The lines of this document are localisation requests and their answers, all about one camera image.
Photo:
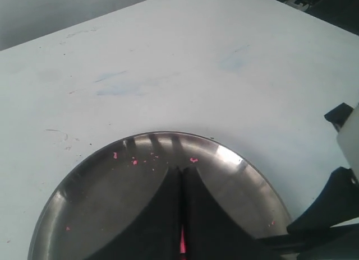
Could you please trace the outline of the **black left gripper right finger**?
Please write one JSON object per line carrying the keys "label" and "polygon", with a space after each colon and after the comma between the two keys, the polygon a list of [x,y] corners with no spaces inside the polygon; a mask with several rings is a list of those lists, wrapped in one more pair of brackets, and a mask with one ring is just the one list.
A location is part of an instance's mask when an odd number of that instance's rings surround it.
{"label": "black left gripper right finger", "polygon": [[230,218],[196,168],[183,170],[182,193],[187,259],[280,259]]}

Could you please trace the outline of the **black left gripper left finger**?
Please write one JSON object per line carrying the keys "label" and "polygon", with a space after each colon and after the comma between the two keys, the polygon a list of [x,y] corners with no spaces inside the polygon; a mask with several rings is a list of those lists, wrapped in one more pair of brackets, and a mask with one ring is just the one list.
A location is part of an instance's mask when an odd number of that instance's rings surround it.
{"label": "black left gripper left finger", "polygon": [[180,169],[169,168],[133,222],[87,259],[180,259],[181,185]]}

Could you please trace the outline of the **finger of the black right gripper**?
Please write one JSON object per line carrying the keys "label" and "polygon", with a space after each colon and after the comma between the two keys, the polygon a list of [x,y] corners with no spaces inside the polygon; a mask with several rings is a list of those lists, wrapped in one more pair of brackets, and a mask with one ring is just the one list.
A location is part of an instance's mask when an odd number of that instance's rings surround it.
{"label": "finger of the black right gripper", "polygon": [[358,218],[358,179],[352,169],[334,170],[321,193],[305,212],[287,226],[301,238],[337,238],[358,232],[358,224],[338,224]]}
{"label": "finger of the black right gripper", "polygon": [[326,121],[332,124],[336,131],[340,131],[351,113],[353,108],[346,103],[341,103],[324,115]]}

